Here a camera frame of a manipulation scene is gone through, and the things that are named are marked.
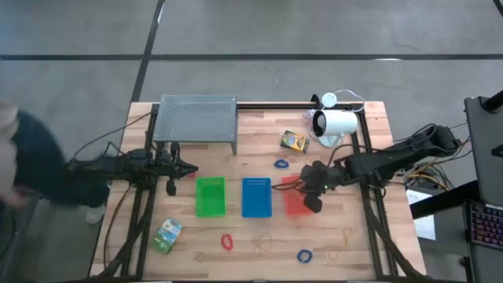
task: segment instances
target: blue rubber band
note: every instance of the blue rubber band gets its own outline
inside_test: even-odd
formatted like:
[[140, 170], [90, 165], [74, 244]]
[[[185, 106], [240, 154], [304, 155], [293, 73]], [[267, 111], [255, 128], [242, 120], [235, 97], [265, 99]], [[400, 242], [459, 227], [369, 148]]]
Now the blue rubber band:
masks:
[[[307, 254], [307, 259], [302, 259], [302, 255]], [[310, 250], [306, 249], [301, 249], [300, 252], [297, 254], [297, 260], [299, 260], [299, 263], [309, 263], [313, 259], [313, 252]]]
[[277, 160], [276, 162], [274, 162], [274, 166], [279, 169], [288, 168], [289, 165], [290, 164], [288, 164], [286, 160]]

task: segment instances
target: green package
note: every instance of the green package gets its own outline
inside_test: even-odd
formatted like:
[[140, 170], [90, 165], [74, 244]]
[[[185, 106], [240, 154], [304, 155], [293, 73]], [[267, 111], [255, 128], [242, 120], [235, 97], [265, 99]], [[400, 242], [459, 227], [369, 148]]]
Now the green package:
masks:
[[157, 231], [157, 235], [154, 238], [152, 245], [153, 247], [164, 253], [168, 254], [174, 246], [174, 242], [178, 238], [182, 231], [182, 224], [180, 222], [174, 221], [173, 219], [166, 219], [163, 225]]

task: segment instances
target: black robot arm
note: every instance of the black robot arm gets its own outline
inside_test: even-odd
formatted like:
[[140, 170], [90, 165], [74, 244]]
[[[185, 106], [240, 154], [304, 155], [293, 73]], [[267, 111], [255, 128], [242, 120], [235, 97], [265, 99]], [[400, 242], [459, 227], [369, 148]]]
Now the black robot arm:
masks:
[[171, 153], [158, 149], [156, 158], [146, 149], [133, 149], [119, 156], [101, 156], [91, 161], [71, 161], [67, 165], [69, 182], [91, 183], [96, 180], [126, 180], [132, 186], [149, 184], [149, 176], [167, 176], [166, 191], [176, 194], [174, 180], [198, 170], [180, 158], [180, 145], [171, 143]]
[[321, 161], [302, 169], [300, 178], [305, 183], [304, 204], [314, 212], [321, 210], [319, 197], [327, 189], [359, 182], [384, 187], [396, 171], [426, 157], [453, 155], [461, 146], [448, 127], [429, 125], [425, 130], [386, 149], [372, 153], [356, 153], [333, 161], [332, 167]]

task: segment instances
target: plastic container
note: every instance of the plastic container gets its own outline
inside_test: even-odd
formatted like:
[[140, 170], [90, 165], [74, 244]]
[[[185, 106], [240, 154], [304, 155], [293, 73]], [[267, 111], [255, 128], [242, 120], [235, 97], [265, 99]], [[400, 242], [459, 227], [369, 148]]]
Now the plastic container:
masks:
[[226, 179], [223, 177], [196, 180], [196, 216], [219, 217], [226, 214]]
[[246, 218], [268, 218], [273, 215], [270, 178], [243, 178], [241, 215]]
[[[299, 176], [289, 176], [281, 179], [281, 183], [290, 183], [297, 180]], [[313, 212], [304, 205], [305, 194], [296, 189], [287, 189], [281, 191], [283, 193], [283, 201], [285, 202], [285, 213], [288, 216], [311, 215]]]

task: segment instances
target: red rubber band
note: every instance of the red rubber band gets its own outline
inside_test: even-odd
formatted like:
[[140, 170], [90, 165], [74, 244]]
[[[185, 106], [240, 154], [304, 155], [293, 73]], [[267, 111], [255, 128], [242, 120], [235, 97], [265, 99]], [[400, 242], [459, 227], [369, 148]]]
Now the red rubber band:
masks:
[[222, 247], [224, 249], [226, 249], [227, 251], [232, 250], [234, 247], [233, 238], [229, 234], [223, 234], [221, 242], [222, 242]]

